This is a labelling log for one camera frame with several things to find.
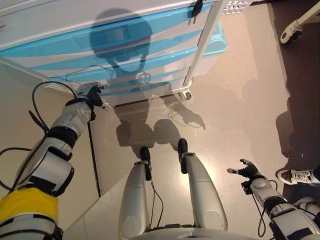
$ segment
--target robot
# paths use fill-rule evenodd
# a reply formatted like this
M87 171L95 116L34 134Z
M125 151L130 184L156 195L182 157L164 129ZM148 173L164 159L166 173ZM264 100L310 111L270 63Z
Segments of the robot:
M30 151L18 170L13 187L0 201L0 240L62 239L57 197L72 180L74 169L68 160L77 139L87 123L95 119L94 107L103 106L99 97L102 88L99 83L82 85L75 93L76 98L66 103L61 116ZM189 177L194 224L169 224L151 229L145 191L146 181L152 180L148 148L141 148L140 158L123 191L118 222L121 240L252 239L227 231L228 222L217 190L196 154L188 152L187 141L183 138L178 142L178 159L181 172ZM255 196L263 213L269 216L269 226L276 240L319 239L319 226L307 215L306 209L288 203L252 162L245 159L241 162L245 168L227 171L248 178L242 187L247 194Z

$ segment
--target wall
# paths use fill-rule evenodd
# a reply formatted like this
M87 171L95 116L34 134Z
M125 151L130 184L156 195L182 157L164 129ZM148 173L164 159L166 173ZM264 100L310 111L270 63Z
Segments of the wall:
M28 110L33 110L32 90L41 79L1 63L0 59L0 149L9 147L32 148L43 136ZM54 89L39 88L35 100L48 126L61 114L71 95ZM10 151L0 157L0 178L11 186L26 151ZM92 153L88 131L73 149L70 160L75 174L65 193L59 197L59 225L66 230L97 199ZM0 189L0 197L7 191Z

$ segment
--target beige floor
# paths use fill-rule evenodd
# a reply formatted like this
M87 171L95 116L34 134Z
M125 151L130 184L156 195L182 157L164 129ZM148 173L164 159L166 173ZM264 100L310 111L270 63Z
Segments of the beige floor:
M276 127L277 117L288 110L287 77L268 5L223 16L222 23L228 49L207 75L194 79L191 100L168 96L108 112L97 110L91 128L104 196L64 239L117 239L122 191L141 146L150 148L153 181L164 201L161 225L192 224L188 176L180 173L174 151L180 137L188 140L189 150L209 172L226 212L228 230L259 238L259 213L241 188L244 179L226 169L242 168L239 159L246 158L267 178L275 179L275 171L287 163ZM277 182L282 193L283 184ZM151 208L150 186L147 194ZM160 210L157 200L156 219ZM267 226L262 239L271 237Z

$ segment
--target floor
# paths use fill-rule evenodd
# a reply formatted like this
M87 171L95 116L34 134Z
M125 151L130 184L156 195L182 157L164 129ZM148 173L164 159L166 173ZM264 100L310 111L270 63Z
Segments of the floor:
M102 197L66 231L64 239L118 239L122 192L142 146L150 149L153 182L164 202L160 225L192 224L188 176L180 173L175 151L181 137L187 139L189 150L197 154L210 174L230 232L259 238L260 216L252 197L241 188L244 179L226 171L242 168L239 159L254 162L263 175L276 180L278 191L290 201L308 193L320 196L318 189L284 186L275 177L284 167L315 168L319 164L319 37L315 37L319 34L314 34L318 26L306 27L298 43L283 48L278 42L284 27L313 5L304 1L307 4L302 4L302 12L296 12L300 2L261 4L241 14L223 16L228 49L207 75L194 78L191 100L182 101L173 95L96 111L91 130ZM295 73L288 73L289 68ZM308 90L315 96L309 95L308 101L299 105ZM304 111L296 113L292 106ZM149 211L152 196L147 184ZM160 201L156 200L156 220L160 211ZM271 237L267 226L262 239Z

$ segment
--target white sneaker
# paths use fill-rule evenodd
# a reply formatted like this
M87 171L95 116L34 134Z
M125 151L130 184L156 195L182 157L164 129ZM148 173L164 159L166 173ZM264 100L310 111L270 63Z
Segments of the white sneaker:
M276 173L276 177L283 183L288 185L295 185L298 183L310 184L320 184L320 181L314 176L313 170L303 170L297 171L294 169L281 170Z

